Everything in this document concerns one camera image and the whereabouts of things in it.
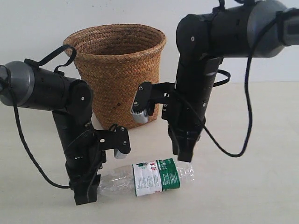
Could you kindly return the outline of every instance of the white background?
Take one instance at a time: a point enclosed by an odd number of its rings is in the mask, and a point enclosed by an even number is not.
[[[227,7],[235,6],[227,0]],[[281,0],[299,7],[297,0]],[[217,0],[0,0],[0,63],[30,58],[40,60],[78,30],[104,24],[139,23],[162,30],[168,39],[161,59],[161,81],[174,81],[178,64],[175,32],[189,13],[205,14]],[[296,46],[272,59],[256,59],[251,81],[299,81]],[[45,66],[53,69],[65,55]],[[226,59],[221,66],[232,73],[233,82],[243,82],[246,60]],[[79,77],[72,64],[64,70]]]

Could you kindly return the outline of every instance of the woven basket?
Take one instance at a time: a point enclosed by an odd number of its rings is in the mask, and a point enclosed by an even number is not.
[[[140,126],[133,121],[130,109],[142,82],[159,82],[164,33],[138,24],[104,25],[80,30],[64,44],[77,50],[74,63],[94,91],[93,112],[101,126]],[[157,115],[158,106],[149,122]]]

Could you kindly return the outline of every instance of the plastic bottle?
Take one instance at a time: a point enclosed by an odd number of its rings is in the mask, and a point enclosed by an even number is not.
[[[177,189],[193,180],[194,171],[190,163],[174,159],[142,162],[116,168],[102,176],[99,193],[142,196]]]

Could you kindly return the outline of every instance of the white table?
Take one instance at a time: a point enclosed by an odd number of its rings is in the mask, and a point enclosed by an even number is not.
[[[50,186],[28,158],[13,109],[0,106],[0,224],[297,224],[299,223],[299,83],[251,84],[254,126],[240,159],[223,154],[203,132],[194,150],[196,180],[161,194],[99,196],[75,206],[71,190]],[[50,112],[20,109],[29,147],[48,176],[67,184],[64,155]],[[241,149],[247,130],[243,84],[213,90],[207,126],[230,152]],[[124,160],[108,152],[102,171],[172,157],[167,122],[129,131]]]

